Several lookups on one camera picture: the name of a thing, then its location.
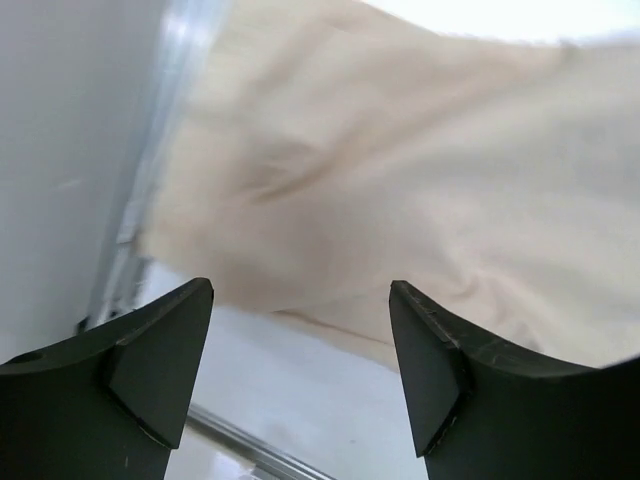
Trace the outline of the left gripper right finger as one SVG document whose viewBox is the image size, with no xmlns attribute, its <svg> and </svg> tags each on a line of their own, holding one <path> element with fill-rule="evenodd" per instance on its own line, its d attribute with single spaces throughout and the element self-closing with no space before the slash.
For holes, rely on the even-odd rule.
<svg viewBox="0 0 640 480">
<path fill-rule="evenodd" d="M 389 311 L 416 454 L 432 479 L 635 479 L 639 362 L 545 356 L 405 281 Z"/>
</svg>

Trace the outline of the beige trousers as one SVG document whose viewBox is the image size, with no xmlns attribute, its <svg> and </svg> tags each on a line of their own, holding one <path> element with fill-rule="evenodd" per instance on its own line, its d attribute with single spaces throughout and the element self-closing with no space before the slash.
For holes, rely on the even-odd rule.
<svg viewBox="0 0 640 480">
<path fill-rule="evenodd" d="M 142 251 L 216 302 L 397 365 L 390 284 L 549 356 L 639 351 L 639 45 L 236 1 Z"/>
</svg>

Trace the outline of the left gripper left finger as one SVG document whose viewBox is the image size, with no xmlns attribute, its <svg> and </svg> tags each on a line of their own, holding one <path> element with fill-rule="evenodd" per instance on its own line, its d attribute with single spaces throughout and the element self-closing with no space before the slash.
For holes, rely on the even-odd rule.
<svg viewBox="0 0 640 480">
<path fill-rule="evenodd" d="M 1 366 L 4 479 L 161 479 L 178 449 L 214 291 L 195 278 Z"/>
</svg>

